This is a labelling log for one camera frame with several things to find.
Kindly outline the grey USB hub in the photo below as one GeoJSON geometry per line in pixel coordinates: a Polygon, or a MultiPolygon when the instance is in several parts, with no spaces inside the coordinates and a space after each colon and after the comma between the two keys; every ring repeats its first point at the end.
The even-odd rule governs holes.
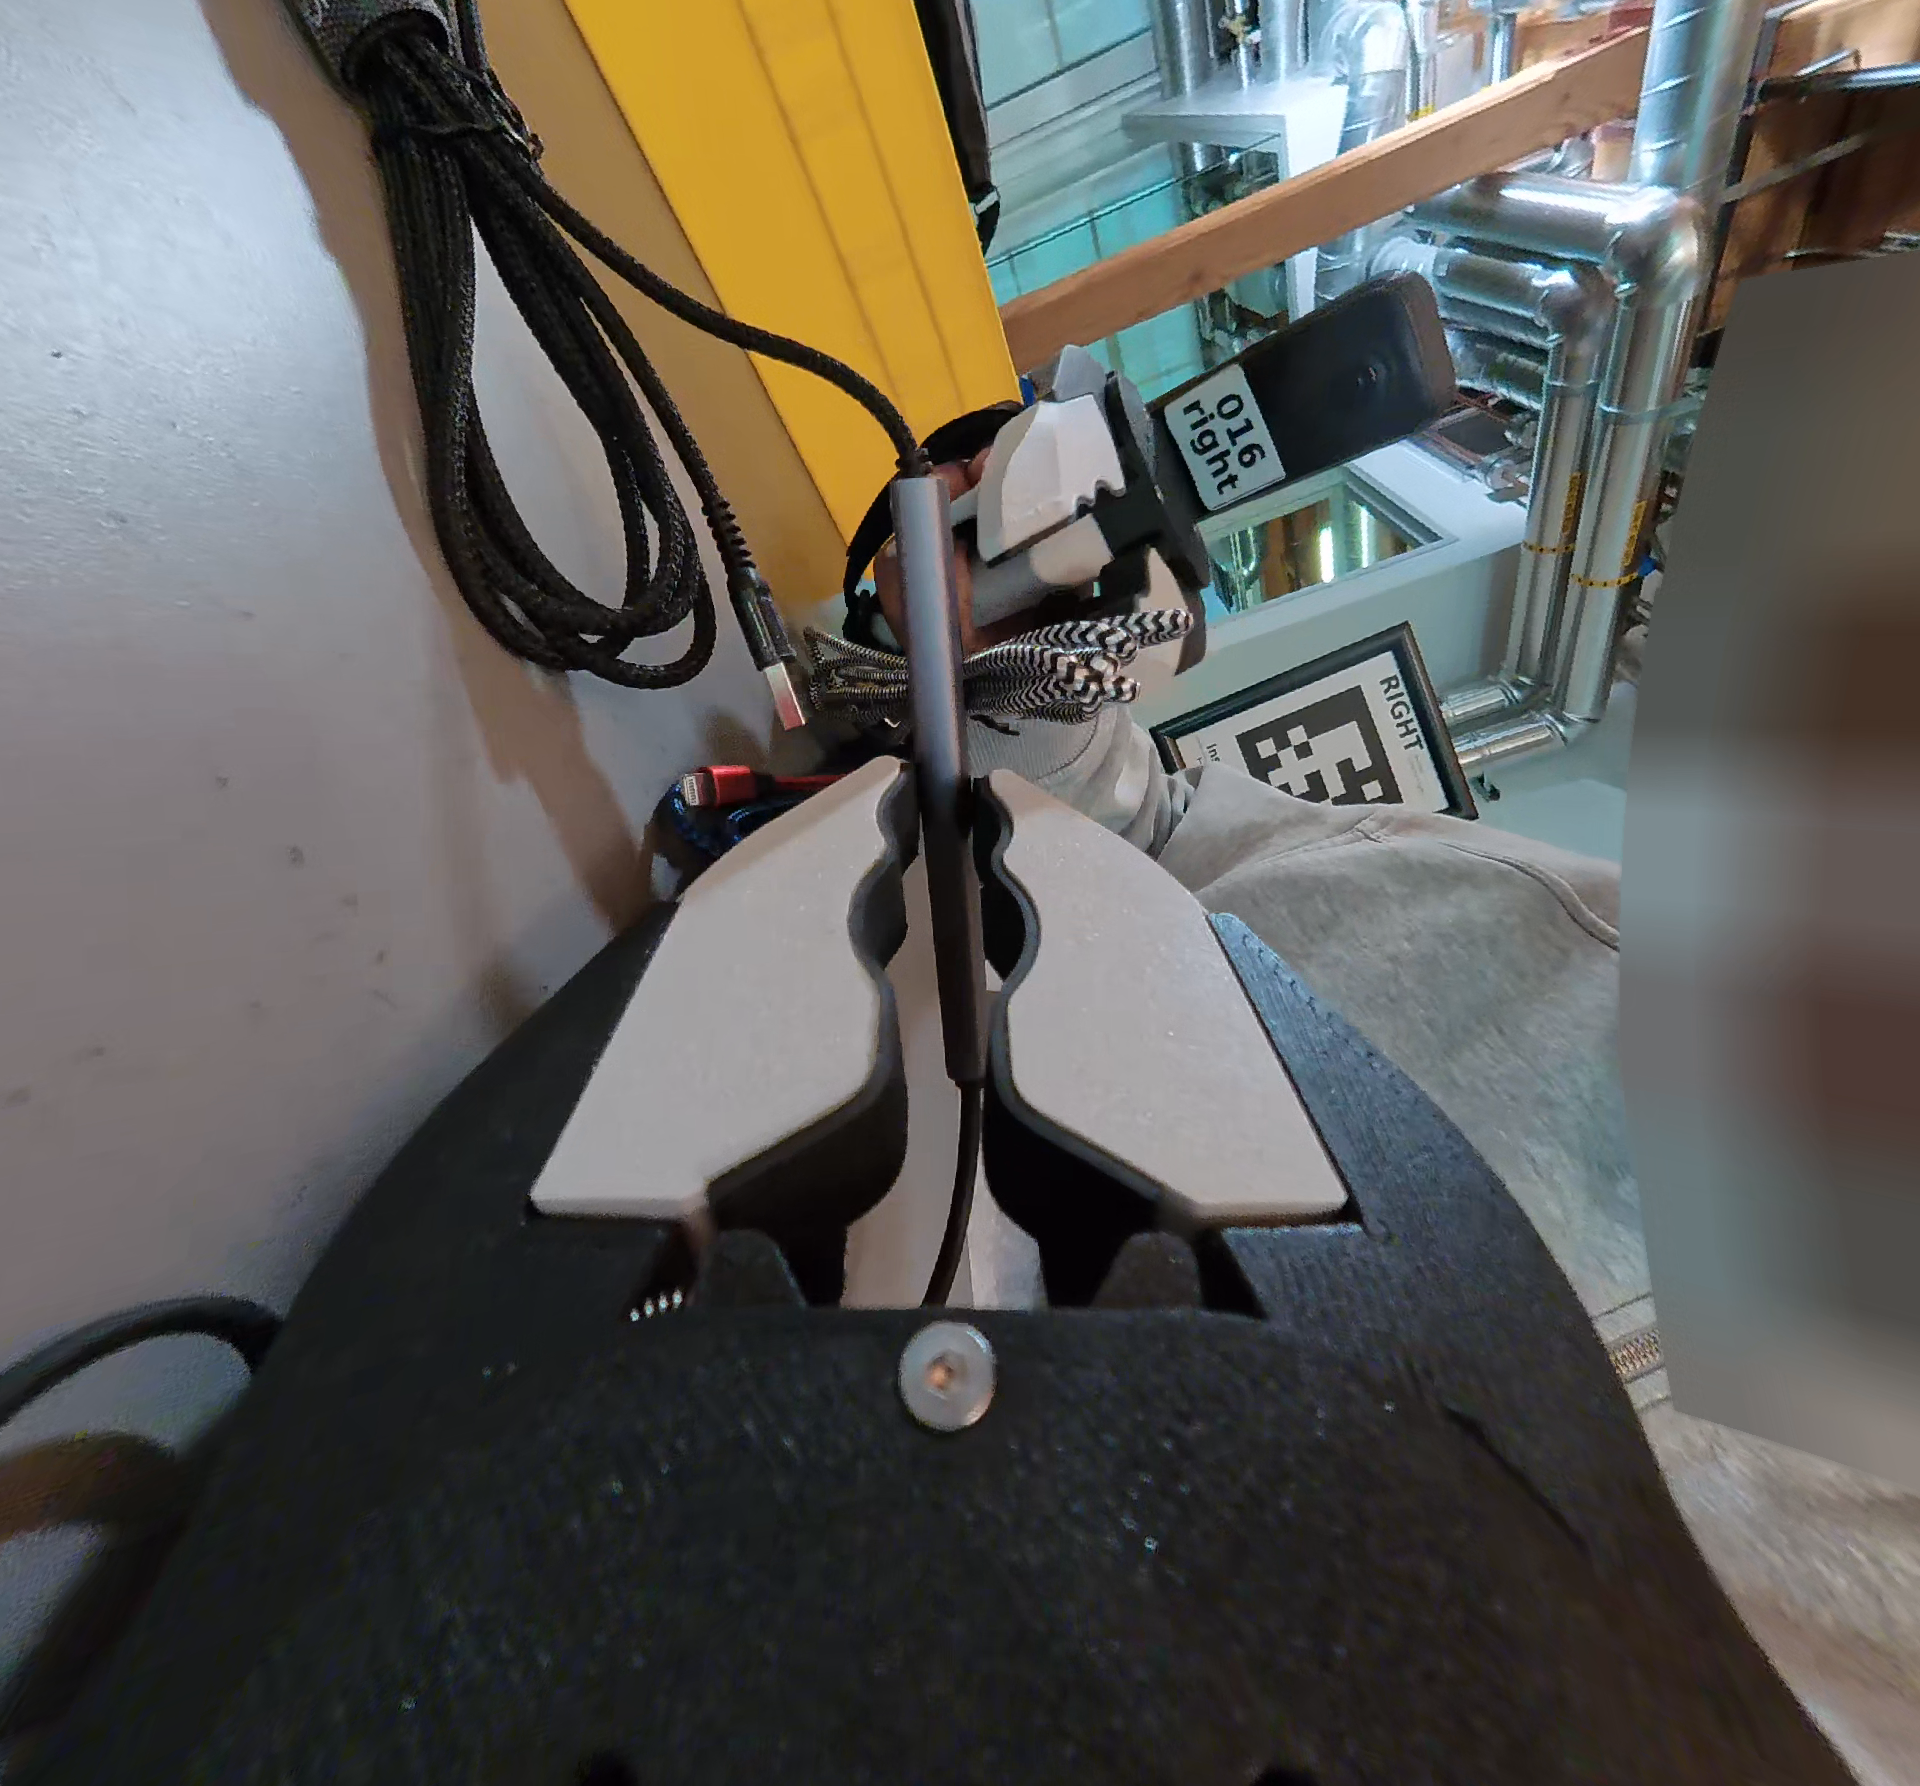
{"type": "Polygon", "coordinates": [[[907,720],[920,796],[935,980],[950,1080],[976,1087],[988,1054],[987,960],[974,868],[974,781],[965,705],[953,538],[935,471],[894,478],[883,613],[907,674],[907,720]]]}

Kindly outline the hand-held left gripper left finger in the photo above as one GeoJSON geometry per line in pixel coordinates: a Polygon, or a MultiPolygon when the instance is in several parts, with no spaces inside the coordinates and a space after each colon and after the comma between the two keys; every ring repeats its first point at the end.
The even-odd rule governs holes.
{"type": "Polygon", "coordinates": [[[841,1303],[848,1231],[907,1148],[887,966],[917,836],[915,777],[880,757],[686,888],[540,1169],[540,1217],[697,1250],[758,1231],[808,1303],[841,1303]]]}

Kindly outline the person's right forearm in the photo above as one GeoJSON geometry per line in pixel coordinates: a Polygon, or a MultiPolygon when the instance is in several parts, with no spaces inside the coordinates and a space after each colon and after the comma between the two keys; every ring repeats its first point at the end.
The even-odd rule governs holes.
{"type": "Polygon", "coordinates": [[[1239,919],[1501,1176],[1597,1322],[1649,1292],[1619,1097],[1619,862],[1496,822],[1171,777],[1129,707],[972,722],[1003,768],[1239,919]]]}

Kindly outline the white shelf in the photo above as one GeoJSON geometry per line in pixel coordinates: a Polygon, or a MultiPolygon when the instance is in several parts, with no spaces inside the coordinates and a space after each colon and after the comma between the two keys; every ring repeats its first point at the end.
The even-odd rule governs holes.
{"type": "Polygon", "coordinates": [[[1129,143],[1164,148],[1171,178],[1188,187],[1252,157],[1258,183],[1289,180],[1289,102],[1274,89],[1202,89],[1156,98],[1121,117],[1129,143]]]}

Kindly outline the framed marker sign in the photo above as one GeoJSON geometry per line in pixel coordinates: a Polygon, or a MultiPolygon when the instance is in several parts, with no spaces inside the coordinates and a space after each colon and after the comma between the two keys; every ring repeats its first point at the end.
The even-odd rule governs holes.
{"type": "Polygon", "coordinates": [[[1169,772],[1228,766],[1308,803],[1474,820],[1409,622],[1151,728],[1169,772]]]}

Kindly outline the silver elbow duct pipe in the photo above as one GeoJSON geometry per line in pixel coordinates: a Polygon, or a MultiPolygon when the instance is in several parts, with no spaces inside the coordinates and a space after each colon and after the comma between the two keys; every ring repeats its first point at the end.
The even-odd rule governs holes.
{"type": "Polygon", "coordinates": [[[1708,229],[1664,187],[1507,172],[1411,215],[1442,312],[1488,344],[1545,344],[1523,562],[1501,670],[1444,702],[1461,761],[1490,770],[1568,746],[1614,693],[1619,628],[1664,477],[1708,229]]]}

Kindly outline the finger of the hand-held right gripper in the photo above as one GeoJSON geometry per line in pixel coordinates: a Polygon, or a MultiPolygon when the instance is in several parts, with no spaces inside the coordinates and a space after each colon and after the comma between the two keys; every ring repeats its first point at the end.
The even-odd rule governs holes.
{"type": "Polygon", "coordinates": [[[1167,539],[1114,549],[1092,514],[1000,560],[979,560],[979,645],[1036,641],[1055,628],[1136,628],[1149,683],[1173,683],[1204,661],[1204,600],[1167,539]]]}
{"type": "Polygon", "coordinates": [[[1049,366],[1049,397],[1022,410],[981,471],[983,532],[1057,532],[1099,495],[1125,495],[1107,405],[1110,370],[1070,344],[1049,366]]]}

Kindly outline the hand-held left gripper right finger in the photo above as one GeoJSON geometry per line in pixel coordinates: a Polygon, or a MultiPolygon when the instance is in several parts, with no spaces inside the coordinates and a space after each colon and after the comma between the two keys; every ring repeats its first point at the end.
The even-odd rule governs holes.
{"type": "Polygon", "coordinates": [[[1140,1233],[1199,1248],[1348,1211],[1186,886],[1005,770],[977,787],[974,849],[990,980],[983,1167],[1036,1248],[1047,1307],[1088,1307],[1140,1233]]]}

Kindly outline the silver vertical duct pipe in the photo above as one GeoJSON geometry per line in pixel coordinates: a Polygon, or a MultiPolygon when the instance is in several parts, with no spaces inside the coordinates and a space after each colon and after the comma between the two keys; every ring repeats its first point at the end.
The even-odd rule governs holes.
{"type": "Polygon", "coordinates": [[[1628,181],[1723,200],[1769,0],[1652,0],[1628,181]]]}

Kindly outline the wooden beam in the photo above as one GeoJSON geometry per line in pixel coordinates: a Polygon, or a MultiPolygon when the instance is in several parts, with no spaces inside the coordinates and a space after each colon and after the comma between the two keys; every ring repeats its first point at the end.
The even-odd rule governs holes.
{"type": "Polygon", "coordinates": [[[1520,73],[1332,163],[1022,296],[1000,311],[1016,368],[1188,305],[1479,176],[1520,167],[1571,135],[1630,117],[1647,41],[1647,30],[1636,30],[1520,73]]]}

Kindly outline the person's grey hoodie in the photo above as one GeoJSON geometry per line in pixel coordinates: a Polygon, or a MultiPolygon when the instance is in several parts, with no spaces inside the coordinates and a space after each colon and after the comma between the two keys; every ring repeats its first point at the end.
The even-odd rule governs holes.
{"type": "Polygon", "coordinates": [[[1667,1490],[1855,1777],[1918,1781],[1918,1497],[1678,1412],[1649,1292],[1593,1324],[1667,1490]]]}

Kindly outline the yellow plastic bin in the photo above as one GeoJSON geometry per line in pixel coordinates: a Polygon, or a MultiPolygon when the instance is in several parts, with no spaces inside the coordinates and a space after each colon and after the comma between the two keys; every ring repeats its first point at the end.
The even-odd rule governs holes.
{"type": "Polygon", "coordinates": [[[561,0],[738,320],[918,436],[1018,397],[915,0],[561,0]]]}

